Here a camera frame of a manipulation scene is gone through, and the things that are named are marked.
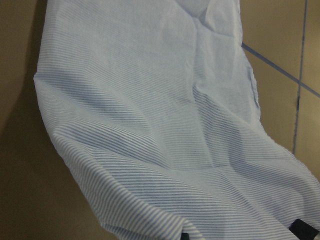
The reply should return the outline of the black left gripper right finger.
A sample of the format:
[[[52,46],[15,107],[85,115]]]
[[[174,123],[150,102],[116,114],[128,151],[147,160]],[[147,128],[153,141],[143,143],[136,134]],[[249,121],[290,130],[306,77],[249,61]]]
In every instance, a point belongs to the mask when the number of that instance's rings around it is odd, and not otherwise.
[[[299,240],[318,240],[319,230],[301,219],[296,219],[288,228]]]

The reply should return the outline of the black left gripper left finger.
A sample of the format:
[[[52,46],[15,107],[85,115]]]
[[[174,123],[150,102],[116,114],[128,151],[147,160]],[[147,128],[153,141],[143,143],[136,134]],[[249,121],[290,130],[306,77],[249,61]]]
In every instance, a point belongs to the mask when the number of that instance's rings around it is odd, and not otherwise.
[[[190,240],[190,236],[187,232],[182,232],[180,236],[180,240]]]

